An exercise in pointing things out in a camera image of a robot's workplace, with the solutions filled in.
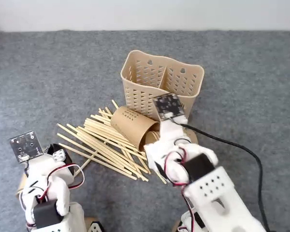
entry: gray carpet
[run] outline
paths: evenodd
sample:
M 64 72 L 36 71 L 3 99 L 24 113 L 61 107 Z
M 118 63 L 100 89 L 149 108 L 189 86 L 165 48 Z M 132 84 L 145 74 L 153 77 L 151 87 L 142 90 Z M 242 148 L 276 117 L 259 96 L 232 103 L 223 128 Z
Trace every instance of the gray carpet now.
M 15 198 L 23 166 L 8 139 L 34 130 L 43 146 L 62 142 L 56 123 L 80 125 L 98 107 L 112 107 L 111 99 L 124 104 L 119 72 L 133 49 L 204 67 L 190 124 L 259 154 L 270 227 L 290 232 L 290 32 L 236 31 L 0 33 L 0 231 L 25 231 Z M 216 152 L 260 219 L 254 159 L 203 136 L 199 141 Z M 72 199 L 107 232 L 168 232 L 187 210 L 179 190 L 155 175 L 148 183 L 132 181 L 94 163 L 85 174 Z

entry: black cable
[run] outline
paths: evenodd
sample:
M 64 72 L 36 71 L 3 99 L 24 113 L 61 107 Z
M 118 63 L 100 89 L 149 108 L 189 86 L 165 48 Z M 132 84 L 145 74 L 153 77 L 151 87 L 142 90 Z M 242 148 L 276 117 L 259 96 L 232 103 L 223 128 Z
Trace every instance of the black cable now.
M 259 209 L 260 209 L 260 212 L 261 212 L 261 217 L 262 217 L 262 220 L 263 220 L 263 224 L 264 224 L 264 227 L 265 227 L 265 230 L 267 232 L 271 232 L 270 230 L 270 227 L 269 227 L 269 224 L 267 222 L 267 218 L 266 218 L 266 214 L 265 214 L 265 210 L 264 210 L 264 205 L 263 205 L 263 200 L 262 200 L 262 184 L 263 184 L 263 166 L 262 166 L 262 163 L 261 163 L 261 160 L 260 158 L 255 154 L 253 153 L 251 150 L 249 150 L 247 147 L 243 146 L 243 145 L 240 145 L 240 144 L 237 144 L 237 143 L 234 143 L 234 142 L 231 142 L 229 140 L 224 140 L 224 139 L 221 139 L 221 138 L 218 138 L 218 137 L 215 137 L 211 134 L 208 134 L 200 129 L 197 129 L 195 127 L 192 127 L 192 126 L 189 126 L 187 124 L 180 124 L 180 123 L 177 123 L 175 122 L 172 118 L 171 118 L 171 121 L 177 125 L 180 125 L 182 127 L 185 127 L 185 128 L 188 128 L 188 129 L 191 129 L 197 133 L 200 133 L 202 135 L 205 135 L 211 139 L 214 139 L 214 140 L 217 140 L 219 142 L 222 142 L 222 143 L 225 143 L 225 144 L 229 144 L 229 145 L 232 145 L 232 146 L 235 146 L 235 147 L 238 147 L 246 152 L 248 152 L 253 158 L 255 158 L 257 164 L 258 164 L 258 167 L 259 167 L 259 185 L 258 185 L 258 205 L 259 205 Z
M 28 177 L 29 176 L 29 174 L 28 174 L 28 170 L 29 170 L 29 161 L 27 160 L 26 161 L 26 167 L 25 167 L 25 169 L 24 169 L 24 173 L 26 174 L 26 176 Z
M 189 139 L 179 138 L 179 139 L 175 139 L 175 141 L 174 141 L 174 145 L 176 145 L 176 142 L 179 141 L 179 140 L 185 140 L 185 141 L 187 141 L 187 142 L 189 142 L 189 143 L 191 144 L 191 142 L 190 142 Z

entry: bamboo skewer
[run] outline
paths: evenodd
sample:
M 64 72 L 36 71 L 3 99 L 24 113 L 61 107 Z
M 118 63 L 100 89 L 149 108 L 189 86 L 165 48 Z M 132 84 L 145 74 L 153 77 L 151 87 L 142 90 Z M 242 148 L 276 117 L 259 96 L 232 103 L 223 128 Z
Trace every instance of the bamboo skewer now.
M 83 150 L 85 150 L 85 151 L 87 151 L 87 152 L 89 152 L 89 153 L 91 153 L 91 154 L 94 153 L 94 152 L 91 151 L 90 149 L 87 149 L 86 147 L 84 147 L 84 146 L 78 144 L 77 142 L 75 142 L 75 141 L 73 141 L 73 140 L 67 138 L 66 136 L 64 136 L 64 135 L 62 135 L 62 134 L 60 134 L 60 133 L 57 133 L 57 135 L 58 135 L 59 137 L 61 137 L 62 139 L 66 140 L 66 141 L 68 141 L 68 142 L 70 142 L 70 143 L 72 143 L 72 144 L 75 145 L 75 146 L 78 146 L 79 148 L 81 148 L 81 149 L 83 149 Z M 106 159 L 104 156 L 98 156 L 98 154 L 95 154 L 95 156 L 99 157 L 100 159 L 102 159 L 102 160 L 108 162 L 109 164 L 113 165 L 114 167 L 116 167 L 116 168 L 118 168 L 118 169 L 121 169 L 122 171 L 124 171 L 124 172 L 126 172 L 126 173 L 128 173 L 128 174 L 132 174 L 132 172 L 130 172 L 129 170 L 124 169 L 124 167 L 121 167 L 121 165 L 118 165 L 118 164 L 115 164 L 115 163 L 109 161 L 109 160 Z
M 100 113 L 102 116 L 112 117 L 111 114 L 105 112 L 104 110 L 99 110 L 99 113 Z
M 107 106 L 105 107 L 105 111 L 106 111 L 108 114 L 113 115 L 112 112 L 110 111 L 110 109 L 109 109 Z
M 123 172 L 122 170 L 120 170 L 120 169 L 118 169 L 118 168 L 116 168 L 116 167 L 113 167 L 113 166 L 111 166 L 111 165 L 109 165 L 109 164 L 107 164 L 107 163 L 104 163 L 104 162 L 102 162 L 102 161 L 96 159 L 96 158 L 93 158 L 93 157 L 91 157 L 91 156 L 89 156 L 89 155 L 87 155 L 87 154 L 85 154 L 85 153 L 83 153 L 83 152 L 81 152 L 81 151 L 78 151 L 78 150 L 76 150 L 76 149 L 74 149 L 74 148 L 72 148 L 72 147 L 70 147 L 70 146 L 67 146 L 67 145 L 65 145 L 65 144 L 61 144 L 61 143 L 59 143 L 59 145 L 60 145 L 60 146 L 63 146 L 64 148 L 66 148 L 66 149 L 68 149 L 68 150 L 70 150 L 70 151 L 73 151 L 73 152 L 75 152 L 75 153 L 77 153 L 77 154 L 79 154 L 79 155 L 81 155 L 81 156 L 87 157 L 89 160 L 95 161 L 95 162 L 97 162 L 97 163 L 99 163 L 99 164 L 101 164 L 101 165 L 103 165 L 103 166 L 105 166 L 105 167 L 108 167 L 108 168 L 110 168 L 110 169 L 112 169 L 112 170 L 114 170 L 114 171 L 116 171 L 116 172 L 119 172 L 119 173 L 121 173 L 121 174 L 123 174 L 123 175 L 125 175 L 125 176 L 127 176 L 127 177 L 129 177 L 129 178 L 131 178 L 131 179 L 133 179 L 133 180 L 136 180 L 136 179 L 137 179 L 135 176 L 133 176 L 133 175 L 131 175 L 131 174 L 125 173 L 125 172 Z
M 128 145 L 128 146 L 133 147 L 134 149 L 136 149 L 136 151 L 138 151 L 137 148 L 133 144 L 131 144 L 130 142 L 125 141 L 124 139 L 120 138 L 116 134 L 111 134 L 110 132 L 108 132 L 106 130 L 103 130 L 103 129 L 99 128 L 99 127 L 93 127 L 93 126 L 89 125 L 86 122 L 85 122 L 84 126 L 85 126 L 85 128 L 87 130 L 89 130 L 91 132 L 98 133 L 99 135 L 101 135 L 101 136 L 103 136 L 105 138 L 116 140 L 116 142 L 119 141 L 123 145 Z
M 116 109 L 119 108 L 114 100 L 112 100 L 112 103 Z M 143 181 L 148 181 L 148 179 L 142 174 L 142 172 L 147 174 L 151 173 L 145 162 L 145 160 L 147 160 L 145 152 L 139 151 L 138 148 L 130 143 L 128 139 L 111 126 L 113 113 L 110 109 L 108 107 L 105 107 L 104 109 L 99 108 L 99 114 L 91 115 L 90 117 L 91 118 L 85 120 L 84 127 L 73 127 L 72 125 L 67 124 L 67 127 L 71 130 L 58 124 L 60 128 L 88 146 L 87 148 L 62 134 L 57 133 L 57 135 L 62 139 L 90 154 L 60 144 L 64 148 L 87 158 L 80 169 L 74 173 L 74 176 L 77 176 L 80 171 L 90 163 L 90 161 L 95 161 L 133 180 L 140 178 Z M 112 146 L 119 148 L 121 152 L 118 152 Z M 134 161 L 132 155 L 135 155 L 138 158 L 139 163 Z
M 115 152 L 117 152 L 117 151 L 115 151 L 115 150 L 113 150 L 113 149 L 111 149 L 111 148 L 109 148 L 109 147 L 107 147 L 107 146 L 100 146 L 98 143 L 95 143 L 95 141 L 91 139 L 91 136 L 87 136 L 84 132 L 79 131 L 79 132 L 77 133 L 77 136 L 79 136 L 79 137 L 81 137 L 83 140 L 85 140 L 85 143 L 86 143 L 88 146 L 90 146 L 90 147 L 92 147 L 92 148 L 98 150 L 100 153 L 102 153 L 104 156 L 107 156 L 107 157 L 108 157 L 110 160 L 112 160 L 113 162 L 115 162 L 115 163 L 120 163 L 121 165 L 123 165 L 123 166 L 126 167 L 126 168 L 128 168 L 128 167 L 130 167 L 130 168 L 132 168 L 132 169 L 134 168 L 132 165 L 130 165 L 130 164 L 129 164 L 128 162 L 126 162 L 125 160 L 121 159 L 120 157 L 114 156 L 114 155 L 112 154 L 112 152 L 115 153 Z
M 107 121 L 107 122 L 110 122 L 111 120 L 109 118 L 105 118 L 105 117 L 102 117 L 100 115 L 90 115 L 90 117 L 92 118 L 95 118 L 95 119 L 101 119 L 102 121 Z
M 103 130 L 100 130 L 98 128 L 93 128 L 91 126 L 88 126 L 87 124 L 85 124 L 85 129 L 87 129 L 93 133 L 99 134 L 100 136 L 103 136 L 104 138 L 110 139 L 116 143 L 120 143 L 122 146 L 128 147 L 131 150 L 134 150 L 134 151 L 139 153 L 139 150 L 133 144 L 128 143 L 128 142 L 116 137 L 115 135 L 108 134 L 107 132 L 105 132 Z
M 78 130 L 77 128 L 74 128 L 76 131 L 78 131 L 77 135 L 80 134 L 79 136 L 80 137 L 87 137 L 89 140 L 90 140 L 90 136 L 87 134 L 85 135 L 86 133 L 81 131 L 81 130 Z M 125 168 L 130 170 L 131 172 L 133 172 L 134 174 L 136 174 L 138 177 L 142 178 L 144 181 L 148 181 L 148 179 L 146 177 L 144 177 L 141 173 L 137 172 L 136 171 L 136 168 L 133 167 L 133 165 L 129 164 L 129 159 L 126 158 L 125 156 L 121 155 L 120 153 L 118 153 L 117 151 L 113 150 L 112 148 L 110 147 L 105 147 L 106 149 L 109 149 L 110 151 L 112 151 L 113 153 L 117 154 L 118 156 L 112 156 L 113 158 L 115 158 L 118 162 L 124 164 Z
M 83 170 L 89 163 L 90 163 L 91 159 L 87 159 L 81 166 L 81 168 L 79 168 L 75 173 L 74 173 L 74 177 L 76 177 L 81 170 Z
M 117 103 L 113 99 L 112 99 L 112 103 L 113 103 L 113 105 L 115 106 L 116 109 L 119 108 L 119 106 L 117 105 Z
M 102 123 L 105 124 L 106 126 L 111 127 L 111 123 L 110 123 L 109 121 L 105 120 L 104 117 L 98 117 L 98 116 L 90 115 L 90 117 L 92 117 L 92 118 L 94 118 L 94 119 L 96 119 L 96 120 L 102 122 Z
M 121 162 L 118 162 L 118 160 L 116 160 L 112 155 L 110 155 L 109 153 L 105 152 L 105 150 L 100 150 L 96 147 L 94 147 L 90 142 L 88 142 L 88 140 L 86 138 L 83 138 L 83 137 L 80 137 L 78 136 L 77 134 L 73 133 L 72 131 L 70 131 L 69 129 L 65 128 L 63 125 L 60 125 L 58 124 L 59 127 L 61 127 L 63 130 L 65 130 L 66 132 L 68 132 L 69 134 L 73 135 L 75 138 L 79 139 L 80 141 L 82 141 L 83 143 L 87 144 L 88 146 L 90 146 L 91 148 L 93 148 L 94 150 L 98 151 L 101 155 L 98 155 L 97 154 L 97 157 L 99 157 L 100 159 L 108 162 L 108 163 L 111 163 L 113 166 L 116 166 L 117 168 L 120 168 L 122 169 L 123 171 L 128 171 L 128 170 L 125 170 L 125 165 Z M 57 133 L 57 135 L 63 139 L 65 139 L 66 141 L 82 148 L 83 150 L 89 152 L 92 154 L 93 151 L 91 151 L 90 149 L 76 143 L 75 141 L 63 136 L 62 134 L 59 134 Z
M 166 180 L 163 178 L 163 176 L 159 172 L 155 172 L 157 176 L 162 180 L 162 182 L 166 185 Z
M 124 146 L 121 146 L 121 145 L 119 145 L 119 144 L 117 144 L 117 143 L 114 143 L 114 142 L 112 142 L 112 141 L 110 141 L 110 140 L 108 140 L 108 139 L 106 139 L 106 138 L 104 138 L 104 137 L 101 137 L 101 136 L 99 136 L 99 135 L 96 134 L 96 133 L 90 132 L 90 131 L 88 131 L 88 130 L 82 128 L 82 127 L 79 127 L 79 128 L 80 128 L 81 130 L 85 131 L 85 132 L 88 133 L 88 134 L 91 134 L 91 135 L 93 135 L 93 136 L 95 136 L 95 137 L 97 137 L 97 138 L 99 138 L 99 139 L 102 139 L 103 141 L 106 141 L 108 144 L 111 144 L 111 145 L 116 146 L 116 147 L 118 147 L 118 148 L 120 148 L 120 149 L 123 149 L 123 150 L 125 150 L 125 151 L 127 151 L 127 152 L 129 152 L 129 153 L 131 153 L 131 154 L 133 154 L 133 155 L 135 155 L 135 156 L 138 156 L 138 157 L 140 157 L 140 158 L 142 158 L 142 159 L 145 160 L 145 157 L 142 156 L 142 155 L 140 155 L 139 153 L 136 153 L 136 152 L 134 152 L 134 151 L 131 151 L 131 150 L 125 148 Z
M 105 117 L 108 116 L 108 117 L 112 118 L 113 114 L 111 113 L 111 111 L 110 111 L 107 107 L 105 107 L 105 110 L 107 111 L 108 114 L 104 114 L 104 113 L 105 113 L 104 110 L 102 110 L 102 112 L 99 110 L 99 113 L 102 114 L 102 116 L 105 116 Z M 115 141 L 115 142 L 117 142 L 118 144 L 121 144 L 121 145 L 124 144 L 124 143 L 121 143 L 121 142 L 119 142 L 119 141 L 116 141 L 116 139 L 114 140 L 113 138 L 111 138 L 111 140 L 113 140 L 113 141 Z M 133 158 L 132 158 L 132 156 L 130 155 L 129 152 L 127 152 L 127 151 L 124 150 L 124 149 L 121 149 L 121 151 L 122 151 L 122 153 L 124 154 L 125 157 L 129 158 L 131 161 L 134 162 L 134 160 L 133 160 Z M 145 162 L 144 162 L 140 157 L 138 157 L 138 159 L 139 159 L 139 161 L 141 162 L 141 164 L 143 165 L 143 167 L 148 171 L 148 173 L 150 173 L 150 170 L 147 168 Z M 140 170 L 138 169 L 137 165 L 135 165 L 135 168 L 136 168 L 136 171 L 140 172 Z
M 95 120 L 92 120 L 91 118 L 87 118 L 85 120 L 85 123 L 88 123 L 90 125 L 93 125 L 94 127 L 99 127 L 99 128 L 102 128 L 106 131 L 109 131 L 113 134 L 116 134 L 119 138 L 123 138 L 123 139 L 126 139 L 124 136 L 122 136 L 118 131 L 116 131 L 113 127 L 109 127 L 103 123 L 100 123 L 100 122 L 97 122 Z

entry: cardboard tube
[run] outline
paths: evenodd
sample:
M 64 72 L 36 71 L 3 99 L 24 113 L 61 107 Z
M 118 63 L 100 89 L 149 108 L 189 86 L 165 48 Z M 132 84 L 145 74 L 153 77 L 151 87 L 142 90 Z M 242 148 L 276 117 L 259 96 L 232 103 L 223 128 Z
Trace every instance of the cardboard tube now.
M 156 127 L 158 122 L 121 106 L 113 114 L 111 125 L 139 151 L 143 151 L 147 132 Z

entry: beige plastic basket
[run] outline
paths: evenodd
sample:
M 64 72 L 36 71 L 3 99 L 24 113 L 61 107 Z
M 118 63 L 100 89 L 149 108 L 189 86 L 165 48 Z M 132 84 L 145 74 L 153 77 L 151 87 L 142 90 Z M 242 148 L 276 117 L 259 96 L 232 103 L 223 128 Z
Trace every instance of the beige plastic basket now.
M 128 108 L 157 120 L 152 99 L 171 92 L 180 98 L 188 118 L 201 89 L 204 69 L 200 65 L 133 50 L 128 54 L 120 75 Z

